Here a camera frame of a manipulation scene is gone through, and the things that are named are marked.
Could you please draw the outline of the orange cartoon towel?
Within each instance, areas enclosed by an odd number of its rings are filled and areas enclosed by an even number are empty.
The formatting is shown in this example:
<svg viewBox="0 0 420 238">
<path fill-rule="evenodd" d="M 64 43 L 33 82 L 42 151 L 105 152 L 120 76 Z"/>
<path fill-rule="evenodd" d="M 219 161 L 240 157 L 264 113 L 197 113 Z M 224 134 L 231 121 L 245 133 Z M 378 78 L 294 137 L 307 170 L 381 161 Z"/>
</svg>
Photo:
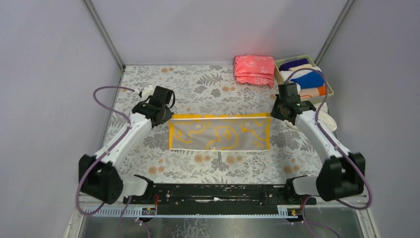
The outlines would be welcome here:
<svg viewBox="0 0 420 238">
<path fill-rule="evenodd" d="M 326 94 L 326 86 L 323 85 L 317 88 L 301 89 L 299 92 L 302 101 L 306 100 L 317 100 Z"/>
</svg>

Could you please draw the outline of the blue towel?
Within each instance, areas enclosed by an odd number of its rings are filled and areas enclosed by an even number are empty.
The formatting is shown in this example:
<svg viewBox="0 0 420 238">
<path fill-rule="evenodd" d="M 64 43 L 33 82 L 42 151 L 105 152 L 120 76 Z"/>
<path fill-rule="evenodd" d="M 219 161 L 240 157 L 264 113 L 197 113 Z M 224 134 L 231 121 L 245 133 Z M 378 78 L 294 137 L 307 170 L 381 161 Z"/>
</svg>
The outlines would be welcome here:
<svg viewBox="0 0 420 238">
<path fill-rule="evenodd" d="M 325 84 L 323 73 L 319 70 L 311 71 L 296 78 L 290 79 L 296 83 L 301 89 L 318 88 Z"/>
</svg>

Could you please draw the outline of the yellow white towel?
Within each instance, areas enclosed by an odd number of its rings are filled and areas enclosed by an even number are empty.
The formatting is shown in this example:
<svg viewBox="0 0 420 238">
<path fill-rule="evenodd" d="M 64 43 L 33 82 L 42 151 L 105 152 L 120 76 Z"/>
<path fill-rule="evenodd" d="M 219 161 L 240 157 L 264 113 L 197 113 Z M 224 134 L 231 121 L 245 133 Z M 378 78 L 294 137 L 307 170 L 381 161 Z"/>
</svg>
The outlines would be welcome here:
<svg viewBox="0 0 420 238">
<path fill-rule="evenodd" d="M 267 151 L 269 113 L 248 115 L 175 114 L 169 121 L 170 150 Z"/>
</svg>

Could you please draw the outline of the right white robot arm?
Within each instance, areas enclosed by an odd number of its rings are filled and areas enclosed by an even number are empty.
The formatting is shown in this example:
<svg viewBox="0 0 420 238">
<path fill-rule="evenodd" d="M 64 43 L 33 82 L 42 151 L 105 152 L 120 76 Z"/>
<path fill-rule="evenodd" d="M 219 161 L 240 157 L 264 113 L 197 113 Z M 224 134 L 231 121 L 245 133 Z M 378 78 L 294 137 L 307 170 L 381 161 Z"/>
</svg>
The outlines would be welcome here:
<svg viewBox="0 0 420 238">
<path fill-rule="evenodd" d="M 310 101 L 301 101 L 295 83 L 281 84 L 271 117 L 292 123 L 307 138 L 322 162 L 317 176 L 288 179 L 286 188 L 294 195 L 318 196 L 325 201 L 337 200 L 364 191 L 366 160 L 352 153 L 324 127 L 319 111 Z"/>
</svg>

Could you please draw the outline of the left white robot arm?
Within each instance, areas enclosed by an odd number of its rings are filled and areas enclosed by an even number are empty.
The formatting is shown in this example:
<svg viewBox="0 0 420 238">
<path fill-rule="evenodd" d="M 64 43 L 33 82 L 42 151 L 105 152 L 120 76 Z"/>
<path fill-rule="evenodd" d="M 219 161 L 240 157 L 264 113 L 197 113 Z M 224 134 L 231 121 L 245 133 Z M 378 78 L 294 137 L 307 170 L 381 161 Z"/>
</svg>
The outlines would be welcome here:
<svg viewBox="0 0 420 238">
<path fill-rule="evenodd" d="M 113 204 L 120 197 L 151 197 L 153 182 L 145 176 L 134 175 L 123 178 L 121 167 L 127 155 L 146 137 L 151 130 L 169 121 L 175 103 L 172 90 L 148 85 L 141 90 L 133 89 L 140 101 L 123 116 L 127 123 L 94 155 L 83 155 L 78 164 L 78 192 L 85 193 L 106 204 Z"/>
</svg>

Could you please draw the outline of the white rolled towel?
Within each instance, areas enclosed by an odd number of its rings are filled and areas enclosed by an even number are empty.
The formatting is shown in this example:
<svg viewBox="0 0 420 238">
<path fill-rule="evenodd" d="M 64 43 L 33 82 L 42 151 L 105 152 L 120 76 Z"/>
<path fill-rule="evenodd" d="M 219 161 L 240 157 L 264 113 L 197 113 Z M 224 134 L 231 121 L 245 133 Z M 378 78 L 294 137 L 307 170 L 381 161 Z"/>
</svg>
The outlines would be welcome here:
<svg viewBox="0 0 420 238">
<path fill-rule="evenodd" d="M 311 69 L 306 68 L 306 69 L 303 69 L 303 70 L 298 70 L 297 72 L 295 72 L 295 71 L 294 72 L 293 71 L 280 71 L 280 76 L 283 78 L 283 80 L 285 82 L 289 83 L 289 82 L 291 82 L 290 79 L 296 78 L 298 76 L 302 76 L 302 75 L 310 72 L 310 70 L 311 71 L 315 71 L 315 70 L 321 71 L 321 69 L 319 67 L 315 66 L 315 67 L 312 67 Z"/>
</svg>

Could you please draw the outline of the purple rolled towel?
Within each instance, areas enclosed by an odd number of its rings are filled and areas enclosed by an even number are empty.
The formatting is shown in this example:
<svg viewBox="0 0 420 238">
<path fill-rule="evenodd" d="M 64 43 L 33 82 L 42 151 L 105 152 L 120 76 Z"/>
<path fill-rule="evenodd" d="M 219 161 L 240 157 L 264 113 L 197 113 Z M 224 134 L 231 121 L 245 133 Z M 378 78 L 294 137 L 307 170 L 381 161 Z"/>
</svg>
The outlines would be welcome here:
<svg viewBox="0 0 420 238">
<path fill-rule="evenodd" d="M 293 61 L 286 62 L 279 67 L 279 71 L 288 71 L 290 68 L 301 66 L 304 64 L 310 64 L 307 58 L 297 59 Z"/>
</svg>

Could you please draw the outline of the floral tablecloth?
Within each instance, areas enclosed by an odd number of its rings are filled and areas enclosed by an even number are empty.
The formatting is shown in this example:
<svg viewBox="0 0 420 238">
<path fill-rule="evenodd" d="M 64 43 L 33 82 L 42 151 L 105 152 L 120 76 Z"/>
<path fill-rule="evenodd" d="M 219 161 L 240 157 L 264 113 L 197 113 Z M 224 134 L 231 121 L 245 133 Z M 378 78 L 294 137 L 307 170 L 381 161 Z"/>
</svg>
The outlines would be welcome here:
<svg viewBox="0 0 420 238">
<path fill-rule="evenodd" d="M 129 114 L 139 102 L 133 89 L 162 86 L 175 93 L 177 114 L 243 115 L 268 113 L 276 88 L 240 84 L 230 65 L 128 66 L 114 108 Z M 273 120 L 270 149 L 259 152 L 171 151 L 167 125 L 138 142 L 120 167 L 124 179 L 145 176 L 162 183 L 280 184 L 301 175 L 315 176 L 321 161 L 306 137 Z"/>
</svg>

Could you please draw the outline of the cream crumpled towel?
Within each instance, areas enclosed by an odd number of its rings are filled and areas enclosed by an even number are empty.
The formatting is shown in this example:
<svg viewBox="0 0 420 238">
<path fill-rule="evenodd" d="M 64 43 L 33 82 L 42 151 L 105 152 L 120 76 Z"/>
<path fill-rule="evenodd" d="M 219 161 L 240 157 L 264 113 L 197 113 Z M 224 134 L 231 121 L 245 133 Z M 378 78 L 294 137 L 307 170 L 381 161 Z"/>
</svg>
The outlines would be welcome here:
<svg viewBox="0 0 420 238">
<path fill-rule="evenodd" d="M 289 114 L 290 114 L 290 119 L 292 119 L 292 117 L 294 117 L 294 110 L 296 109 L 296 114 L 300 111 L 314 111 L 316 116 L 317 116 L 317 120 L 322 122 L 324 125 L 327 126 L 327 128 L 330 131 L 335 131 L 337 129 L 337 124 L 335 122 L 335 120 L 333 119 L 333 117 L 328 113 L 328 107 L 326 104 L 312 104 L 309 101 L 305 101 L 305 102 L 300 102 L 294 105 L 278 105 L 276 107 L 281 114 L 284 116 L 285 118 L 285 124 L 295 130 L 299 130 L 294 124 L 292 124 L 290 121 L 288 121 L 288 116 L 286 115 L 287 112 L 286 110 L 290 110 Z"/>
</svg>

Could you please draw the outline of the cream rolled towel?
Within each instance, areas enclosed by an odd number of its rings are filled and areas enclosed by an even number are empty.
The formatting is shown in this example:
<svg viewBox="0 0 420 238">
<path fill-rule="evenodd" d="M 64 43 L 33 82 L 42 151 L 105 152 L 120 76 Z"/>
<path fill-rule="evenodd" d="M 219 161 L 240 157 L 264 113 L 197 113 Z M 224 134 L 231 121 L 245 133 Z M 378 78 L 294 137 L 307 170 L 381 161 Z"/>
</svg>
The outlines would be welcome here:
<svg viewBox="0 0 420 238">
<path fill-rule="evenodd" d="M 299 65 L 299 66 L 289 68 L 289 71 L 294 72 L 294 71 L 297 71 L 299 69 L 304 69 L 304 68 L 312 68 L 312 65 L 311 64 L 302 64 L 302 65 Z"/>
</svg>

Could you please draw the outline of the pink folded towel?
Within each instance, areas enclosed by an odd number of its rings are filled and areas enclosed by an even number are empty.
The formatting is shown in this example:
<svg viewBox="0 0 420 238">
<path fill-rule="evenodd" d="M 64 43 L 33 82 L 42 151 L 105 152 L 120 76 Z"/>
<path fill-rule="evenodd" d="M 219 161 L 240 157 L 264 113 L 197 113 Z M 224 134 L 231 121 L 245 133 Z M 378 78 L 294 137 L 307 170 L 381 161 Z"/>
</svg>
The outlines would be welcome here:
<svg viewBox="0 0 420 238">
<path fill-rule="evenodd" d="M 241 84 L 274 87 L 274 58 L 270 56 L 235 56 L 233 73 Z"/>
</svg>

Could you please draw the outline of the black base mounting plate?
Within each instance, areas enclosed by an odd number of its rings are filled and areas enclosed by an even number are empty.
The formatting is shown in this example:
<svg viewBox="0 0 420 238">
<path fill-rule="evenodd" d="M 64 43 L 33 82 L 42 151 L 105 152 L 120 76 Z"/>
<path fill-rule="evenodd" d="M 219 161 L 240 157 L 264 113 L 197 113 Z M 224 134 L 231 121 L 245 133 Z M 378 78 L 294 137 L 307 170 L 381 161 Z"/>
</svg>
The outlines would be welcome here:
<svg viewBox="0 0 420 238">
<path fill-rule="evenodd" d="M 277 215 L 280 207 L 299 209 L 305 196 L 285 184 L 155 183 L 132 205 L 151 204 L 158 215 Z"/>
</svg>

